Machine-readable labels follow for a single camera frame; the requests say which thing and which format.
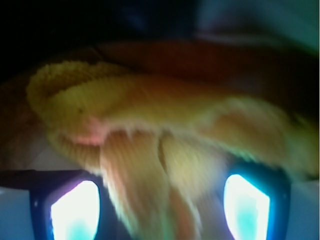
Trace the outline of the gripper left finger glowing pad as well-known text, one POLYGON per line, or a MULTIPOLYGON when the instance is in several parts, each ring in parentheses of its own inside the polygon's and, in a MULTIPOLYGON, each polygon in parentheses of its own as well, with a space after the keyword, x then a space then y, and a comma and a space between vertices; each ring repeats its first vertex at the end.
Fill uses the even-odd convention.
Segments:
POLYGON ((2 240, 97 240, 103 221, 100 178, 85 170, 0 173, 2 240))

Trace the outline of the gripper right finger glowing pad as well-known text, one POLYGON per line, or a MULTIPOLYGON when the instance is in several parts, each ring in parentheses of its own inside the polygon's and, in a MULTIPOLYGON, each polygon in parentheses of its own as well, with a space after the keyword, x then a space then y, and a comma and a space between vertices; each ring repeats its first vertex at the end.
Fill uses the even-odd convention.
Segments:
POLYGON ((237 163, 223 189, 227 227, 235 240, 318 240, 319 180, 293 181, 281 170, 237 163))

